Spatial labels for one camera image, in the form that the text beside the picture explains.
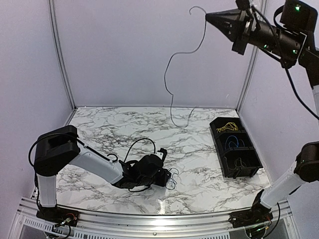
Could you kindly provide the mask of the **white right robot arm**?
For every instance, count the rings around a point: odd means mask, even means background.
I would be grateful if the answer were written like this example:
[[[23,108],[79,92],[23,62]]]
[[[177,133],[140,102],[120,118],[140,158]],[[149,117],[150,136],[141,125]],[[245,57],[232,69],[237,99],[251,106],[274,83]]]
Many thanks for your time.
[[[312,111],[297,93],[289,69],[295,64],[304,67],[315,105],[319,105],[319,50],[315,45],[314,32],[318,11],[300,0],[287,0],[276,9],[273,18],[280,21],[270,23],[250,0],[236,1],[236,9],[207,13],[206,22],[215,26],[232,43],[232,51],[241,55],[247,44],[278,61],[285,70],[295,97],[316,119],[318,112]],[[295,163],[272,186],[259,192],[247,219],[259,222],[279,201],[286,199],[305,183],[319,179],[319,144],[305,144]]]

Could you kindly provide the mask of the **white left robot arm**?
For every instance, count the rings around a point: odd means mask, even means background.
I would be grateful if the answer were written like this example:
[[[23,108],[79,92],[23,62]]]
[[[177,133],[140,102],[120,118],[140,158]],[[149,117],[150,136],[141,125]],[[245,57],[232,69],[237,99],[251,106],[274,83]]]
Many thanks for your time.
[[[171,172],[164,168],[167,151],[153,150],[140,160],[110,159],[82,142],[77,128],[67,125],[38,137],[28,152],[34,156],[29,163],[35,172],[38,189],[37,204],[51,221],[63,217],[57,206],[56,176],[67,165],[77,166],[104,179],[112,186],[129,191],[140,187],[142,191],[152,185],[166,187]]]

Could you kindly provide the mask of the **black bin middle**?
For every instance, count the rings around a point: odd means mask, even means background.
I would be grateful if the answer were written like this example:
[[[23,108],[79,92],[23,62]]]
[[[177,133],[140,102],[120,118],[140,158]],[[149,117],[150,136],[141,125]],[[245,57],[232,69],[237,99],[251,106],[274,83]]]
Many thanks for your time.
[[[213,139],[219,160],[258,160],[257,152],[247,133],[223,133]]]

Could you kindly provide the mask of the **black bin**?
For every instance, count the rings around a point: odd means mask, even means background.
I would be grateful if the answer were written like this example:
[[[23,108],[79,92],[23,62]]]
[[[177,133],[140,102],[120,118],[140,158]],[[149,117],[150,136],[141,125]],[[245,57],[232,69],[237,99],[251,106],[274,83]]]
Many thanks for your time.
[[[225,178],[253,177],[259,169],[262,169],[262,163],[258,160],[219,160],[223,176]]]
[[[216,139],[223,133],[246,132],[241,120],[233,117],[217,117],[209,124],[209,127],[213,139]]]
[[[257,152],[247,133],[223,133],[213,139],[219,160],[258,160]]]

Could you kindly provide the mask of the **black bin near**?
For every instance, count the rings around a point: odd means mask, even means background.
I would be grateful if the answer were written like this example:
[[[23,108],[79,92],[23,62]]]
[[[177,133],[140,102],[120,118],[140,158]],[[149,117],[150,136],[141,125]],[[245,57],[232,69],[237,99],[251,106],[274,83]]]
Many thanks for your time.
[[[225,178],[253,177],[259,169],[262,169],[262,163],[258,160],[219,160],[223,176]]]

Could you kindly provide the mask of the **black bin far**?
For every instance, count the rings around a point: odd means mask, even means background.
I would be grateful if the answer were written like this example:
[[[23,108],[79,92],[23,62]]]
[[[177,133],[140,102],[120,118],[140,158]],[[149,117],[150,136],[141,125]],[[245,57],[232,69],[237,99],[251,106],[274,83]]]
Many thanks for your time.
[[[216,139],[223,133],[246,132],[241,120],[233,117],[217,117],[209,124],[209,127],[213,139]]]

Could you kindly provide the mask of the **right corner aluminium post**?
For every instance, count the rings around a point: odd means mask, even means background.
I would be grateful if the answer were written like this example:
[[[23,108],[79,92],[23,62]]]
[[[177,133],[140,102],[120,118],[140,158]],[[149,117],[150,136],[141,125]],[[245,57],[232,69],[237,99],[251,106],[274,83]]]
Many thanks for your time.
[[[268,8],[268,1],[267,0],[254,0],[253,3],[254,4],[258,3],[259,4],[258,5],[259,11],[263,15],[266,15],[267,8]],[[244,105],[245,98],[248,94],[249,86],[250,86],[250,83],[252,81],[252,77],[253,77],[254,70],[255,70],[255,65],[257,62],[257,58],[258,58],[258,52],[259,52],[258,47],[253,46],[252,47],[252,54],[251,54],[250,61],[248,64],[248,69],[247,69],[246,75],[245,75],[244,84],[243,84],[243,87],[242,87],[242,90],[241,90],[241,93],[239,96],[239,100],[238,100],[237,106],[236,106],[237,114],[240,113],[240,111]]]

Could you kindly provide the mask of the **corner aluminium post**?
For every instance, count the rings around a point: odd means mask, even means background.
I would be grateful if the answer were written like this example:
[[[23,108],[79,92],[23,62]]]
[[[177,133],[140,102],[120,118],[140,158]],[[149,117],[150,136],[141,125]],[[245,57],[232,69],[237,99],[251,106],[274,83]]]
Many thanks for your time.
[[[74,100],[74,96],[71,89],[71,84],[69,81],[69,76],[67,73],[67,68],[63,56],[61,40],[59,36],[58,22],[57,22],[57,14],[54,0],[48,0],[48,12],[49,12],[49,20],[51,25],[53,44],[56,52],[57,63],[60,70],[60,74],[62,77],[62,83],[66,92],[66,96],[70,107],[72,110],[76,110],[76,104]]]
[[[266,15],[267,8],[268,8],[268,1],[267,0],[254,0],[253,3],[254,4],[258,3],[259,4],[258,5],[259,11],[263,15]],[[243,87],[242,87],[242,90],[241,90],[241,93],[239,96],[239,100],[238,100],[237,106],[236,106],[237,114],[240,113],[240,111],[244,105],[245,98],[248,94],[249,86],[250,86],[250,83],[252,81],[252,77],[253,77],[254,70],[255,70],[255,65],[257,62],[257,58],[258,58],[258,52],[259,52],[258,47],[253,46],[252,47],[252,54],[251,54],[250,61],[248,64],[248,69],[247,69],[246,75],[245,75],[244,84],[243,84]]]

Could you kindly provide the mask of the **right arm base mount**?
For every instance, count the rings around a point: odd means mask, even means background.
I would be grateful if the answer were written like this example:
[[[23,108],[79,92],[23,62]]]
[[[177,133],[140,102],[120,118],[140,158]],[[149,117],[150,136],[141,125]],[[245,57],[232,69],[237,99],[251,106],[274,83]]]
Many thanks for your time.
[[[269,222],[272,219],[273,214],[271,212],[261,214],[258,211],[253,212],[252,210],[248,209],[231,212],[228,222],[232,224],[233,228],[239,228]]]

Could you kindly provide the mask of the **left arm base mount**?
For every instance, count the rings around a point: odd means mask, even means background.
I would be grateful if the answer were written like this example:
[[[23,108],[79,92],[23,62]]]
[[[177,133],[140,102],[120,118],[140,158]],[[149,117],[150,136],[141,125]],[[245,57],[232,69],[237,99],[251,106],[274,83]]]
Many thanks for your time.
[[[71,227],[77,226],[79,219],[79,211],[54,207],[54,208],[41,208],[40,211],[37,211],[36,216],[40,219],[60,224],[61,222],[70,219],[68,225]]]

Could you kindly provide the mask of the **aluminium front rail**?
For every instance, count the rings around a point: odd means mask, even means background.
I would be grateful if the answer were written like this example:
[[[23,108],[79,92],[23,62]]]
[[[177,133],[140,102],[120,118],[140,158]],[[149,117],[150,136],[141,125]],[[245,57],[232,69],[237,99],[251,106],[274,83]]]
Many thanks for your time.
[[[266,239],[298,239],[292,212],[287,202],[272,210],[273,219],[260,224],[234,228],[230,212],[194,215],[133,215],[76,211],[77,224],[56,227],[55,223],[37,218],[36,201],[22,198],[11,227],[10,239],[247,239],[260,233]]]

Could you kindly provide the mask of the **left corner aluminium post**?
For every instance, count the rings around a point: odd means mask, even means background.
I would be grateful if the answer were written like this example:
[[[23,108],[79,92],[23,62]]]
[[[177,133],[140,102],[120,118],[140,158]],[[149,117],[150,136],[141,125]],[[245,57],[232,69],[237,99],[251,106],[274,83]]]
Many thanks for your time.
[[[60,74],[62,77],[62,83],[66,92],[66,96],[70,107],[72,110],[76,110],[76,104],[74,100],[74,96],[71,89],[71,84],[69,81],[69,76],[67,73],[67,68],[63,56],[61,40],[59,36],[58,22],[57,22],[57,14],[54,0],[48,0],[48,12],[49,12],[49,20],[51,25],[53,44],[56,52],[57,63],[60,70]]]

